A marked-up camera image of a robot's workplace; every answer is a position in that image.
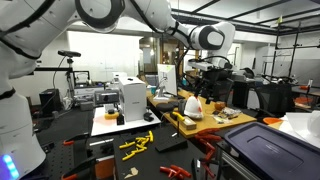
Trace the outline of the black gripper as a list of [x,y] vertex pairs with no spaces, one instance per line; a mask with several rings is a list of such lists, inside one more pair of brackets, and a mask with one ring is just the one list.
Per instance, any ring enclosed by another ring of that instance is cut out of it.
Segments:
[[206,104],[218,101],[226,103],[234,83],[231,75],[231,70],[203,72],[202,77],[196,83],[194,95],[205,98]]

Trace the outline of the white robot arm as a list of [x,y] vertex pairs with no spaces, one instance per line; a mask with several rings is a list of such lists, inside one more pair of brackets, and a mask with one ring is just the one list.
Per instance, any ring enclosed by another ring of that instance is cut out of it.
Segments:
[[110,35],[124,18],[217,57],[227,55],[236,32],[224,20],[185,25],[173,17],[170,0],[9,0],[0,10],[0,180],[21,180],[46,160],[28,100],[10,81],[34,72],[45,48],[70,26]]

